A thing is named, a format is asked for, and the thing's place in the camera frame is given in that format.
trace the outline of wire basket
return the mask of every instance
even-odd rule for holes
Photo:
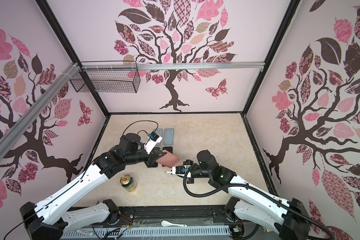
[[[117,66],[104,67],[83,66],[81,71],[77,72],[71,78],[71,83],[76,92],[89,92],[89,87],[84,80],[90,80],[96,92],[106,93],[137,93],[140,84],[140,76],[137,70],[136,61],[112,61],[123,62],[122,68]]]

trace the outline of green and gold can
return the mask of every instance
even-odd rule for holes
[[[123,188],[125,188],[125,190],[127,190],[128,192],[134,191],[137,187],[135,180],[130,175],[122,176],[120,179],[120,183]]]

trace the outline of blue phone case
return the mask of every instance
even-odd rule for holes
[[[163,129],[158,128],[155,132],[156,132],[160,137],[163,137]],[[162,141],[163,141],[163,140],[161,140],[160,142],[158,142],[158,143],[155,145],[155,147],[160,146]]]
[[[166,128],[164,130],[163,145],[173,145],[174,131],[173,128]]]

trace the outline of wall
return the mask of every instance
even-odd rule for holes
[[[357,5],[303,1],[248,114],[280,195],[337,240],[360,239]]]
[[[70,62],[34,1],[0,1],[0,138]],[[79,173],[103,123],[89,93],[68,83],[55,96],[0,162],[0,239],[22,221],[23,204]],[[14,236],[29,239],[22,225]]]
[[[49,1],[80,60],[139,64],[264,61],[288,3]],[[258,69],[139,74],[137,94],[100,93],[110,112],[242,111]]]

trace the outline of butterfly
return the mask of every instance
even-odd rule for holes
[[[91,122],[91,118],[88,116],[91,114],[91,110],[89,107],[86,107],[85,104],[80,100],[80,108],[83,112],[82,116],[79,118],[79,121],[77,122],[77,126],[88,124]]]
[[[226,84],[227,84],[227,79],[224,79],[220,82],[219,86],[217,88],[206,88],[205,90],[209,93],[212,94],[212,96],[214,96],[217,99],[217,96],[223,93],[227,93],[227,88],[226,88]]]

